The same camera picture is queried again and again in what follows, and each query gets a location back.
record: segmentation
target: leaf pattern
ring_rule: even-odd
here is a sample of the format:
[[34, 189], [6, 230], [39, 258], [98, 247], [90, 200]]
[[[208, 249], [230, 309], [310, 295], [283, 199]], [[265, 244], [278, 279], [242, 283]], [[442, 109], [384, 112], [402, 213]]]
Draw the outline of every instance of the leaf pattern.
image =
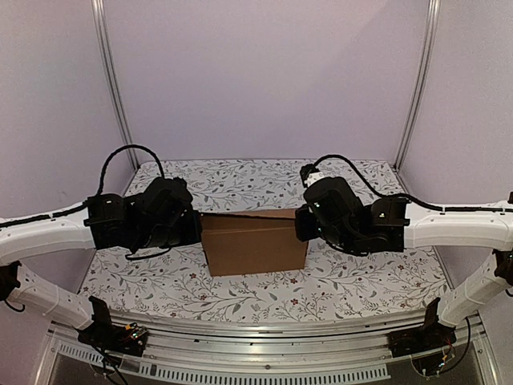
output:
[[[295, 208], [302, 205], [301, 166], [311, 160], [195, 160], [164, 162], [168, 176], [188, 182], [202, 212]], [[383, 193], [401, 187], [386, 162], [356, 161]], [[321, 165], [343, 176], [369, 204], [376, 197], [340, 160]], [[128, 195], [158, 176], [143, 164]], [[155, 250], [144, 250], [153, 253]], [[81, 289], [114, 309], [170, 318], [221, 322], [315, 322], [389, 314], [424, 307], [447, 290], [431, 248], [352, 257], [311, 241], [303, 270], [212, 278], [201, 245], [176, 248], [147, 261], [129, 262], [125, 249], [96, 253]]]

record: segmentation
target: aluminum frame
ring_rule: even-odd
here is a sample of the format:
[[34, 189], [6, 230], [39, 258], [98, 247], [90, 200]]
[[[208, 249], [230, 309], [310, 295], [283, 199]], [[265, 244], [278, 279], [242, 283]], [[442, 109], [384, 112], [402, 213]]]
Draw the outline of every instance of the aluminum frame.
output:
[[[133, 144], [134, 140], [128, 126], [127, 115], [123, 107], [121, 92], [119, 90], [118, 79], [115, 74], [114, 59], [112, 57], [111, 42], [107, 31], [107, 20], [105, 18], [105, 9], [103, 0], [91, 0], [93, 7], [93, 18], [95, 20], [96, 34], [98, 35], [99, 50], [102, 57], [103, 70], [111, 95], [112, 107], [114, 108], [115, 118], [118, 123], [119, 134], [123, 144]], [[132, 169], [136, 172], [141, 163], [134, 149], [127, 151], [128, 161]]]
[[438, 15], [440, 12], [441, 0], [430, 0], [426, 20], [426, 33], [424, 34], [424, 43], [422, 47], [422, 56], [418, 68], [417, 80], [415, 82], [414, 94], [410, 104], [410, 110], [406, 117], [406, 124], [402, 133], [398, 152], [395, 156], [393, 168], [400, 171], [404, 165], [408, 147], [410, 146], [411, 136], [414, 132], [415, 122], [417, 121], [418, 111], [422, 102], [422, 94], [426, 86], [427, 74], [430, 67], [431, 54], [433, 52], [434, 38], [438, 25]]

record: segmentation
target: white wall panel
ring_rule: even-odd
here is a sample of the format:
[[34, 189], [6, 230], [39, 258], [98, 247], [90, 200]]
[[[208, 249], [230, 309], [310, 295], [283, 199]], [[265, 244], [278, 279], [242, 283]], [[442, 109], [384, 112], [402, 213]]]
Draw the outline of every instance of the white wall panel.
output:
[[392, 160], [428, 1], [106, 2], [135, 141], [167, 159]]
[[[0, 2], [0, 217], [60, 209], [96, 192], [108, 154], [121, 145], [99, 55], [91, 1]], [[119, 156], [106, 191], [131, 171]], [[24, 261], [77, 290], [90, 252]], [[27, 385], [49, 320], [0, 303], [0, 383]]]
[[[513, 2], [442, 2], [426, 92], [402, 175], [430, 201], [483, 203], [513, 190]], [[488, 250], [443, 248], [460, 283]], [[513, 302], [482, 311], [504, 383], [513, 379]]]

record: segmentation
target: black mount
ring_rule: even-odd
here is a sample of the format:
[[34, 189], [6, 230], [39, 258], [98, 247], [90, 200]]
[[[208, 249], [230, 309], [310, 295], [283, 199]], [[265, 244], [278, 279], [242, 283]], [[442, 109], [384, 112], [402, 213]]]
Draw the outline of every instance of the black mount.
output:
[[20, 287], [18, 267], [21, 265], [16, 261], [7, 266], [0, 266], [0, 301], [8, 299], [12, 291]]
[[103, 194], [86, 200], [96, 249], [138, 249], [192, 245], [201, 241], [200, 214], [181, 178], [155, 178], [140, 194]]
[[78, 330], [79, 342], [97, 347], [101, 351], [117, 351], [125, 355], [142, 357], [146, 348], [147, 334], [130, 338], [130, 331], [112, 324], [107, 304], [96, 297], [89, 297], [93, 305], [94, 322], [84, 330]]
[[[305, 180], [308, 168], [301, 169]], [[325, 177], [310, 185], [306, 205], [296, 210], [296, 235], [300, 241], [320, 237], [341, 251], [358, 257], [381, 251], [404, 250], [405, 198], [381, 198], [363, 205], [347, 180]]]
[[397, 330], [387, 335], [389, 349], [393, 357], [413, 355], [430, 351], [456, 342], [454, 327], [440, 324], [437, 309], [440, 298], [433, 300], [426, 308], [424, 323], [421, 326]]
[[497, 259], [497, 269], [495, 276], [506, 280], [508, 284], [513, 286], [513, 251], [494, 250]]

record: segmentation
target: brown cardboard box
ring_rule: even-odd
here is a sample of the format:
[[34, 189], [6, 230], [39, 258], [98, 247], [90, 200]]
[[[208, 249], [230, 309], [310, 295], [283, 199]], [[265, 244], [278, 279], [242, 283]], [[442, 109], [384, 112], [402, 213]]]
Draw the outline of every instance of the brown cardboard box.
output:
[[210, 275], [304, 269], [308, 243], [296, 238], [294, 211], [203, 214], [201, 243]]

